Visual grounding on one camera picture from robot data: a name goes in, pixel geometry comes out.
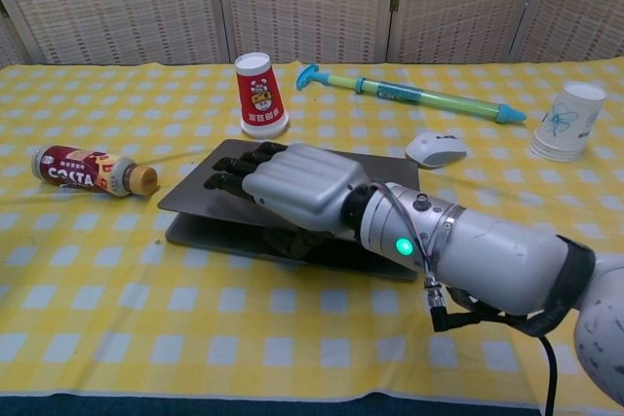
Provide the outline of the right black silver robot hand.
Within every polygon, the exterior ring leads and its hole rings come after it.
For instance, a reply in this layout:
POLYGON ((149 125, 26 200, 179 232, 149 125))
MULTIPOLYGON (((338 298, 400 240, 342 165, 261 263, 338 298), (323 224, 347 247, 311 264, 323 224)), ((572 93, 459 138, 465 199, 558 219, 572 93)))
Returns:
POLYGON ((213 170, 205 189, 253 202, 295 227, 263 232, 273 248, 295 259, 349 231, 343 205, 371 183, 359 162, 303 143, 265 141, 238 158, 220 158, 213 170))

